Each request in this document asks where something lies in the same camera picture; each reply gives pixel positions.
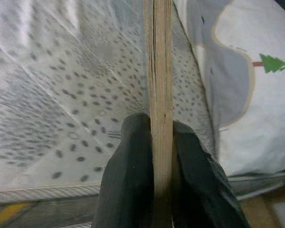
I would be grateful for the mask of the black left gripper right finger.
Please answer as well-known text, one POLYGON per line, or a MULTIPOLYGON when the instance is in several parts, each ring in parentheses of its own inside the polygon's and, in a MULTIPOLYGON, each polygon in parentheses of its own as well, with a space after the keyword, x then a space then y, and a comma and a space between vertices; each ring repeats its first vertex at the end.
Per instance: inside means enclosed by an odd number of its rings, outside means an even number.
POLYGON ((239 201, 222 167, 192 128, 173 123, 180 185, 173 196, 176 228, 248 228, 239 201))

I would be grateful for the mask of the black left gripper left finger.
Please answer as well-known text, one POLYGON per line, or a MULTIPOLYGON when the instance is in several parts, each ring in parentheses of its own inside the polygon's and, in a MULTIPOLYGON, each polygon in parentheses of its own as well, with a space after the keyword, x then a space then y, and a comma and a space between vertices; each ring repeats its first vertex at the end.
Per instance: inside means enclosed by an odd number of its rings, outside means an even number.
POLYGON ((103 173, 94 228, 149 228, 154 195, 152 135, 147 114, 125 118, 121 141, 103 173))

